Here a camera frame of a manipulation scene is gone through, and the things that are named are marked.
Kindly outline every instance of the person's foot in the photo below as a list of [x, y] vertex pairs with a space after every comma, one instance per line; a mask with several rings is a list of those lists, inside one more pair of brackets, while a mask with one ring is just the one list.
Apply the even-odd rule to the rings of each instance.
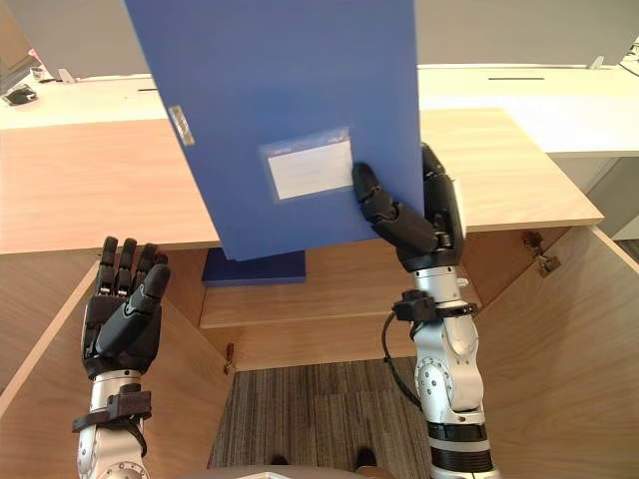
[[280, 454], [276, 454], [275, 456], [273, 456], [273, 459], [271, 459], [271, 465], [272, 466], [288, 466], [289, 461], [287, 461], [286, 457], [281, 456]]
[[357, 459], [355, 460], [355, 470], [364, 466], [375, 467], [376, 465], [377, 459], [372, 449], [368, 446], [360, 447], [357, 451]]

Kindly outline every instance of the door hinge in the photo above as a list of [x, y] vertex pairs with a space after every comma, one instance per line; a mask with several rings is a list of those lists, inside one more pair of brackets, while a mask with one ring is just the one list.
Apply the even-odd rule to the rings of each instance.
[[561, 261], [557, 256], [550, 256], [544, 253], [541, 244], [543, 236], [538, 232], [523, 232], [524, 245], [532, 250], [535, 261], [539, 264], [539, 274], [541, 277], [547, 277], [553, 271], [561, 266]]
[[233, 354], [235, 352], [236, 346], [230, 342], [227, 344], [227, 362], [224, 364], [224, 373], [228, 376], [232, 372], [235, 372], [235, 368], [233, 367]]

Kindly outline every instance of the white desk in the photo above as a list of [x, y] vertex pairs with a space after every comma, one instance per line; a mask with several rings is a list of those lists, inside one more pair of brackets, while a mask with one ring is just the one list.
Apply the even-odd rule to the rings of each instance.
[[494, 107], [553, 158], [639, 152], [639, 78], [619, 67], [419, 71], [420, 110]]

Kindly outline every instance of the wooden board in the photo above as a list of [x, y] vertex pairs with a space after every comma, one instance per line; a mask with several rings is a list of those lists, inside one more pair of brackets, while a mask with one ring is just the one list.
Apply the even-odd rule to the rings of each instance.
[[0, 254], [218, 243], [166, 120], [5, 130], [0, 164]]
[[[535, 229], [543, 236], [544, 250], [551, 247], [568, 228]], [[461, 259], [484, 306], [490, 304], [533, 262], [523, 244], [523, 231], [474, 233], [466, 238]]]
[[[110, 88], [116, 89], [118, 81], [113, 82]], [[72, 90], [64, 91], [71, 105]], [[100, 91], [93, 90], [97, 107], [92, 118], [103, 123], [0, 126], [0, 254], [96, 248], [106, 235], [129, 235], [168, 248], [217, 244], [166, 118], [109, 117], [113, 121], [104, 122], [100, 111], [107, 93]], [[139, 102], [135, 93], [122, 95], [123, 110], [131, 113], [131, 103]], [[47, 95], [60, 95], [60, 90]], [[91, 98], [86, 97], [85, 109]], [[153, 110], [153, 102], [145, 102]], [[37, 118], [39, 107], [28, 107]], [[154, 115], [164, 116], [157, 110]], [[16, 114], [0, 112], [0, 123], [17, 121]], [[500, 110], [422, 112], [421, 135], [460, 180], [470, 232], [601, 220], [563, 172]]]
[[461, 183], [468, 231], [594, 225], [602, 215], [501, 110], [421, 113], [421, 139]]
[[[0, 396], [0, 470], [7, 479], [76, 476], [77, 435], [71, 420], [88, 409], [91, 383], [80, 361], [82, 314], [92, 270], [76, 291], [70, 315], [43, 336], [36, 356]], [[145, 423], [154, 477], [206, 467], [233, 376], [224, 359], [169, 302], [164, 302], [160, 352], [143, 387], [153, 393], [153, 417]]]
[[[307, 251], [306, 283], [208, 288], [200, 327], [383, 316], [412, 288], [394, 248], [381, 239], [315, 248]], [[462, 295], [477, 302], [472, 286]]]
[[626, 478], [639, 468], [639, 265], [571, 229], [477, 318], [487, 428], [504, 477]]
[[0, 391], [96, 259], [90, 252], [0, 256]]
[[[222, 354], [235, 345], [237, 370], [300, 366], [383, 357], [381, 328], [386, 314], [351, 316], [271, 324], [201, 329]], [[393, 356], [415, 355], [407, 323], [394, 322], [388, 331]]]

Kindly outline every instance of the robotic arm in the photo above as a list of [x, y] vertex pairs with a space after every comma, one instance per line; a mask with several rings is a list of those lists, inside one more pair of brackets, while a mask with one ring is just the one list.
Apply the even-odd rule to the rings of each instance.
[[[395, 246], [399, 261], [413, 275], [416, 289], [392, 307], [382, 344], [386, 362], [402, 392], [420, 407], [428, 426], [431, 479], [497, 479], [486, 435], [483, 383], [477, 369], [474, 304], [461, 299], [458, 278], [464, 244], [453, 181], [432, 150], [422, 144], [425, 217], [394, 200], [372, 169], [356, 164], [353, 184], [361, 212], [372, 229]], [[385, 346], [390, 321], [412, 324], [417, 348], [415, 386], [403, 384]]]
[[167, 257], [147, 244], [132, 273], [134, 239], [124, 242], [115, 267], [118, 241], [104, 243], [96, 290], [87, 303], [82, 363], [93, 380], [89, 414], [73, 421], [81, 479], [141, 479], [149, 475], [143, 421], [151, 417], [151, 392], [141, 378], [158, 353], [160, 300], [171, 272]]

